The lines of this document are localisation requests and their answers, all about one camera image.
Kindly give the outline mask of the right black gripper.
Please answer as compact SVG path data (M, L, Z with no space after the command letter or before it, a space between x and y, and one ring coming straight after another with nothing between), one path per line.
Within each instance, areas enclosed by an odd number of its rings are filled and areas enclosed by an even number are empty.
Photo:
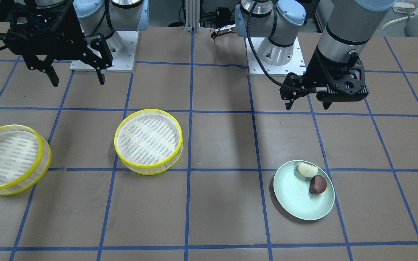
M45 73L54 87L59 84L54 60L74 61L81 57L95 70L99 83L105 84L106 71L113 62L106 37L99 33L83 38L72 4L15 4L9 21L5 45L22 56L29 70ZM38 55L45 55L44 60Z

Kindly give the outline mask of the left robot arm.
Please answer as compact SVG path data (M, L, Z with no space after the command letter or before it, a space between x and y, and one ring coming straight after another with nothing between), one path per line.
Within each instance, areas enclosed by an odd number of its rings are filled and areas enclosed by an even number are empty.
M394 0L337 0L303 75L289 72L275 80L265 64L282 66L294 53L294 43L307 15L295 0L242 0L234 8L237 34L246 38L254 59L274 84L290 110L295 100L316 94L324 109L334 102L359 102L369 91L360 54Z

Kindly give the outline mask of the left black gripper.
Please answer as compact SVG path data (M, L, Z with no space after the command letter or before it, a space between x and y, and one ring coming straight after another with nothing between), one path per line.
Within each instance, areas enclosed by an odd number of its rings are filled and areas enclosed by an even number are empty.
M333 102L358 102L369 95L365 82L364 66L358 53L351 49L345 55L344 63L325 57L318 48L303 75L290 72L280 87L280 96L290 111L295 100L317 94L324 110Z

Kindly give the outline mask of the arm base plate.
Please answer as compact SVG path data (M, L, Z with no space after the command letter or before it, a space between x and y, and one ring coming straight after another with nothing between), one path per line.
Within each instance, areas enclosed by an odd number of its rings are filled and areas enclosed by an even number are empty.
M106 40L112 54L112 63L106 70L101 70L101 73L132 73L136 62L138 40L138 31L115 31L114 35Z
M261 37L252 37L251 41L262 65L271 76L286 76L288 73L303 75L306 72L298 38L289 47L275 46L267 38Z

